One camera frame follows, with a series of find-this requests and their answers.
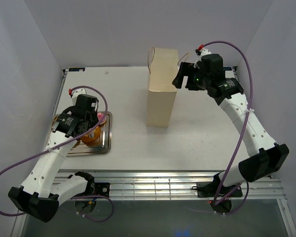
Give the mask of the pink frosted donut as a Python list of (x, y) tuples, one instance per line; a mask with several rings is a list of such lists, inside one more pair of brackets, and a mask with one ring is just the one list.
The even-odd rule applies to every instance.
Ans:
[(97, 118), (98, 118), (98, 121), (99, 121), (99, 126), (102, 126), (106, 123), (106, 115), (103, 114), (103, 113), (97, 113)]

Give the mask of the beige paper bag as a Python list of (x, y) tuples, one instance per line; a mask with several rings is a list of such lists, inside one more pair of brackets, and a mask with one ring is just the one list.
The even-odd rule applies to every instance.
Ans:
[(189, 53), (179, 57), (176, 49), (152, 47), (148, 51), (148, 97), (146, 126), (168, 127), (177, 89), (172, 85), (179, 63), (189, 58)]

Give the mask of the sesame twisted bread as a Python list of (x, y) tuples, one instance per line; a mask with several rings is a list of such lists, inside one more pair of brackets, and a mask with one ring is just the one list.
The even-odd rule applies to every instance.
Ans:
[(92, 132), (82, 136), (81, 142), (88, 147), (94, 147), (99, 144), (101, 136), (101, 128), (97, 126)]

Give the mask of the metal tongs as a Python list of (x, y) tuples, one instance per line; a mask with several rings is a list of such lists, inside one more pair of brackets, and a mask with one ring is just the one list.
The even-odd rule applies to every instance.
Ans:
[(101, 129), (104, 125), (102, 126), (97, 126), (94, 130), (93, 133), (89, 134), (89, 140), (86, 143), (88, 146), (95, 146), (100, 142), (100, 136), (101, 136)]

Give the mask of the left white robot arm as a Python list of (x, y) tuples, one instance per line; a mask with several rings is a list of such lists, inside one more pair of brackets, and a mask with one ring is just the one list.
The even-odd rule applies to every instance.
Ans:
[(15, 206), (43, 222), (50, 221), (59, 206), (74, 196), (94, 194), (94, 178), (85, 172), (76, 172), (54, 186), (53, 182), (69, 151), (76, 145), (75, 137), (98, 123), (98, 99), (78, 89), (72, 95), (73, 106), (63, 110), (52, 126), (43, 154), (29, 176), (19, 187), (12, 187), (8, 197)]

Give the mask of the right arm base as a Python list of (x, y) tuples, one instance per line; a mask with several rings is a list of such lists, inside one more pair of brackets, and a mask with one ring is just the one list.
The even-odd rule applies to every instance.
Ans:
[[(214, 182), (197, 182), (195, 186), (192, 186), (193, 191), (197, 191), (197, 196), (199, 198), (210, 198), (214, 197), (216, 190), (218, 188), (218, 184), (214, 184)], [(233, 188), (236, 188), (236, 190), (229, 195), (231, 198), (240, 198), (243, 196), (241, 187), (238, 187), (236, 185), (224, 187), (222, 186), (219, 196), (223, 197), (227, 193), (233, 190)]]

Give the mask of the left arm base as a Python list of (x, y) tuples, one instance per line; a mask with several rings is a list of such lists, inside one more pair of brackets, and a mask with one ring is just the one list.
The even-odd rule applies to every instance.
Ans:
[(109, 197), (110, 187), (111, 187), (111, 184), (108, 182), (93, 182), (90, 185), (87, 185), (85, 192), (75, 195), (74, 198), (76, 197), (93, 198), (94, 196)]

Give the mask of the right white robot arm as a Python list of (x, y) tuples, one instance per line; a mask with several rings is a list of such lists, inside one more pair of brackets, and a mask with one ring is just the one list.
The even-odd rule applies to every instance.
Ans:
[(207, 54), (197, 63), (182, 62), (172, 84), (193, 91), (204, 90), (227, 114), (245, 144), (248, 158), (218, 175), (213, 183), (214, 193), (225, 196), (231, 186), (254, 182), (279, 171), (289, 154), (286, 144), (278, 144), (264, 129), (249, 105), (244, 90), (235, 78), (227, 78), (219, 54)]

